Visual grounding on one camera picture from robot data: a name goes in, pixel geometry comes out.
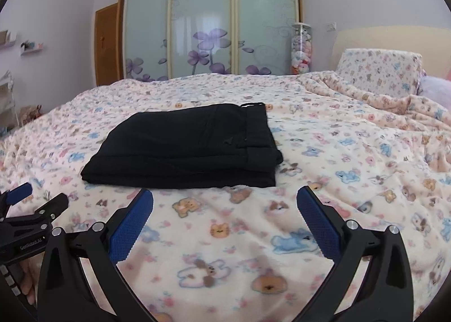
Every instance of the silver screw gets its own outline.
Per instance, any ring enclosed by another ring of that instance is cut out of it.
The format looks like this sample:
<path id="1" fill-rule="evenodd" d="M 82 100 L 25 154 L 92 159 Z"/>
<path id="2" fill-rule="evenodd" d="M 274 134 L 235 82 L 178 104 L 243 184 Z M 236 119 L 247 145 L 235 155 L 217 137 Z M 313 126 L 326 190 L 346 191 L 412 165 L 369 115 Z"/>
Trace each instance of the silver screw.
<path id="1" fill-rule="evenodd" d="M 94 230 L 94 232 L 100 232 L 103 229 L 103 227 L 104 224 L 101 221 L 99 221 L 92 226 L 92 229 Z"/>
<path id="2" fill-rule="evenodd" d="M 351 230 L 356 230 L 359 227 L 355 220 L 348 220 L 346 222 L 346 226 Z"/>
<path id="3" fill-rule="evenodd" d="M 55 228 L 55 229 L 52 230 L 52 235 L 53 235 L 53 236 L 57 237 L 57 236 L 59 236 L 60 234 L 61 234 L 61 228 L 60 228 L 60 227 L 57 227 L 57 228 Z"/>
<path id="4" fill-rule="evenodd" d="M 398 229 L 398 227 L 395 226 L 395 225 L 390 225 L 390 226 L 388 227 L 388 230 L 391 231 L 393 234 L 398 234 L 398 233 L 399 233 L 399 229 Z"/>

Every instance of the glass panel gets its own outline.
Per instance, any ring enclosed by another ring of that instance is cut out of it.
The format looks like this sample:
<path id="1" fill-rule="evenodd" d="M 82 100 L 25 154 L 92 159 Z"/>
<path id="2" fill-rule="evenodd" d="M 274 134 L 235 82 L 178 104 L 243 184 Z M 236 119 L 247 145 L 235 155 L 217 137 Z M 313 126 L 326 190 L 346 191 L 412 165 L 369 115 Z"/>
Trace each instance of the glass panel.
<path id="1" fill-rule="evenodd" d="M 295 0 L 238 0 L 239 74 L 290 74 L 295 8 Z"/>
<path id="2" fill-rule="evenodd" d="M 125 69 L 128 78 L 167 80 L 167 0 L 127 0 Z"/>
<path id="3" fill-rule="evenodd" d="M 229 73 L 229 0 L 172 0 L 172 77 Z"/>

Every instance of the blue gripper pad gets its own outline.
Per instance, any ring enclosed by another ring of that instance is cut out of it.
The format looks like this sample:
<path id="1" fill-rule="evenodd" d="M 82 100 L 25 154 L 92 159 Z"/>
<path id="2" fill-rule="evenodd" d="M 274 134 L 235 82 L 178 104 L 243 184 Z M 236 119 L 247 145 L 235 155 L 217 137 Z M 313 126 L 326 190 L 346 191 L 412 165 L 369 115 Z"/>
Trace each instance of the blue gripper pad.
<path id="1" fill-rule="evenodd" d="M 128 213 L 110 237 L 108 256 L 114 264 L 127 258 L 153 210 L 153 195 L 141 190 L 127 208 Z"/>
<path id="2" fill-rule="evenodd" d="M 6 195 L 6 204 L 7 205 L 15 205 L 18 202 L 21 202 L 23 199 L 27 198 L 33 193 L 33 187 L 30 183 L 26 182 L 19 187 L 8 192 Z"/>
<path id="3" fill-rule="evenodd" d="M 341 219 L 340 215 L 334 208 L 323 205 L 308 186 L 299 189 L 296 201 L 324 257 L 337 263 L 341 259 L 341 237 L 328 215 L 333 215 L 333 211 Z M 331 210 L 328 215 L 324 212 L 326 208 Z"/>

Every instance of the cream headboard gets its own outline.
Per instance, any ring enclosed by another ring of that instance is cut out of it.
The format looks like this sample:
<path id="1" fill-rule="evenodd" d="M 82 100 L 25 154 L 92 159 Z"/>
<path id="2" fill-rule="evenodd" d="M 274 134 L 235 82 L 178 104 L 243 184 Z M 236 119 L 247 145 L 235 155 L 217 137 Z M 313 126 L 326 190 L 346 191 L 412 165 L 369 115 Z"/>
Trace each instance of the cream headboard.
<path id="1" fill-rule="evenodd" d="M 444 28 L 393 25 L 340 31 L 332 51 L 334 69 L 347 48 L 417 52 L 423 56 L 423 69 L 428 75 L 445 78 L 451 70 L 451 30 Z"/>

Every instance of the cartoon print blanket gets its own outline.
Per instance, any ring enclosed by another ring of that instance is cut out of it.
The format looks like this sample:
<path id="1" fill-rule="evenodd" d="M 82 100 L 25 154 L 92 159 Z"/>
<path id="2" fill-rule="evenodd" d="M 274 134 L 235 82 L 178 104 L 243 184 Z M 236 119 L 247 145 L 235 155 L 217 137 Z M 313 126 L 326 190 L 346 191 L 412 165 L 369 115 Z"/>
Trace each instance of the cartoon print blanket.
<path id="1" fill-rule="evenodd" d="M 138 192 L 80 178 L 117 124 L 140 111 L 250 101 L 266 103 L 285 158 L 277 187 L 153 191 L 153 214 L 118 265 L 143 304 L 159 322 L 291 321 L 332 266 L 295 205 L 297 190 L 308 184 L 344 219 L 401 229 L 421 313 L 451 268 L 451 115 L 426 98 L 377 96 L 331 71 L 123 80 L 80 94 L 1 142 L 0 189 L 33 185 L 12 215 L 64 192 L 69 209 L 54 225 L 85 230 Z M 352 303 L 367 265 L 342 308 Z M 110 310 L 84 266 L 100 305 Z"/>

